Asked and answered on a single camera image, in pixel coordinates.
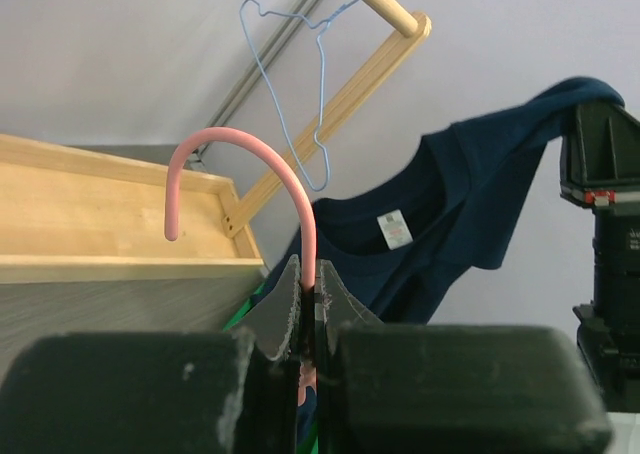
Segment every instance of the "wooden frame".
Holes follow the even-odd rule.
[[[322,143],[338,131],[431,32],[431,21],[426,14],[410,14],[396,0],[363,1],[396,30],[325,106],[322,129],[318,133]],[[303,163],[317,151],[313,139],[317,124],[316,116],[294,141],[294,149]],[[290,149],[283,154],[283,158],[293,169],[297,169]],[[269,171],[262,176],[228,211],[223,220],[227,235],[234,237],[242,232],[281,187],[282,182],[274,172]]]
[[[0,284],[258,272],[250,228],[233,239],[223,231],[237,203],[230,179],[185,171],[183,235],[164,239],[166,175],[165,166],[0,135]]]

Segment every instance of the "wooden beam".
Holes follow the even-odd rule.
[[[167,182],[167,166],[7,134],[0,134],[0,162],[151,186]],[[195,171],[185,170],[181,179],[186,191],[213,194],[233,186],[226,177]]]
[[[413,36],[419,28],[417,19],[396,0],[363,0],[363,2],[404,37]]]
[[[408,38],[401,32],[394,31],[327,103],[322,128],[318,133],[320,142],[325,143],[329,140],[427,38],[431,32],[430,19],[422,12],[414,13],[413,17],[418,23],[418,30]],[[294,149],[302,163],[307,162],[317,151],[318,147],[313,139],[317,124],[318,117],[316,116],[294,142]],[[288,149],[282,157],[292,169],[297,170],[297,164],[291,150]],[[233,237],[240,232],[281,187],[282,182],[273,171],[262,176],[223,219],[227,235]]]

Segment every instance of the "green fabric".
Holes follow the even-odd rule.
[[[258,287],[258,289],[256,289],[256,291],[254,292],[255,294],[260,294],[262,292],[262,289],[264,288],[264,284],[262,284],[260,287]],[[235,326],[238,321],[240,321],[240,319],[242,319],[245,314],[247,312],[249,312],[251,310],[251,299],[247,299],[247,302],[245,302],[242,307],[238,310],[238,312],[236,312],[233,317],[229,320],[229,322],[227,322],[227,324],[222,328],[223,331],[226,331],[227,329],[231,329],[233,326]],[[316,425],[314,424],[313,427],[311,428],[311,432],[309,433],[309,437],[307,437],[307,439],[298,446],[298,449],[296,450],[296,454],[318,454],[318,434],[316,432],[317,428]]]

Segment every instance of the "wooden rod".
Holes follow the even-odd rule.
[[[349,81],[331,99],[324,110],[322,128],[318,133],[320,142],[325,143],[351,117],[351,115],[380,87],[431,32],[431,21],[422,12],[414,14],[418,29],[410,38],[399,31],[391,36],[376,50]],[[313,140],[313,132],[318,124],[316,116],[293,143],[302,163],[308,161],[317,151]],[[284,160],[297,170],[291,150],[282,156]],[[235,236],[255,216],[264,205],[282,187],[280,178],[268,171],[256,182],[249,192],[235,205],[235,208],[223,219],[225,232],[229,237]]]
[[[391,24],[404,37],[413,36],[418,30],[418,21],[396,0],[363,0],[380,17]]]

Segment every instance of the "black mechanical arm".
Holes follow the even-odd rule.
[[[594,293],[577,306],[578,346],[610,412],[640,412],[640,123],[618,106],[575,111],[561,195],[595,215]]]

